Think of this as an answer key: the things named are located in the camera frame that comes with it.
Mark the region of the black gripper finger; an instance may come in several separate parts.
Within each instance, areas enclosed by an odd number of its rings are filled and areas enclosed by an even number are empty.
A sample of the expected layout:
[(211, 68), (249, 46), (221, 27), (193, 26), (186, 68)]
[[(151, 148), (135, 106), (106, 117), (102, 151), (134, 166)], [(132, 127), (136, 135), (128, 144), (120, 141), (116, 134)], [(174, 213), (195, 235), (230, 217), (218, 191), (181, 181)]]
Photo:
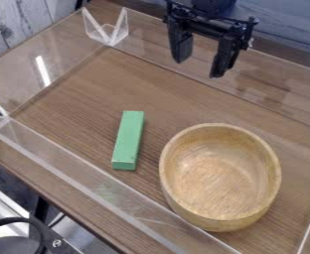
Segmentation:
[(181, 64), (191, 56), (194, 36), (185, 22), (174, 17), (169, 17), (167, 28), (173, 59)]
[(214, 57), (210, 78), (219, 78), (233, 68), (241, 50), (241, 39), (224, 36), (219, 40), (218, 52)]

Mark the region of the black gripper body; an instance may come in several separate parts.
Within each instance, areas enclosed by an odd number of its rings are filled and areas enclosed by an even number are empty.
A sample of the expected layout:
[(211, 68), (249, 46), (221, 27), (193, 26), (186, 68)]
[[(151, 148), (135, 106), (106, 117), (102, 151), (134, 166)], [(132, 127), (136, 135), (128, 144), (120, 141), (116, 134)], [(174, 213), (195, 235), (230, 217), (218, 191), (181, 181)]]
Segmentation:
[(254, 16), (241, 17), (234, 13), (237, 0), (166, 0), (169, 35), (178, 42), (197, 33), (210, 39), (234, 37), (238, 47), (252, 47), (252, 33), (258, 19)]

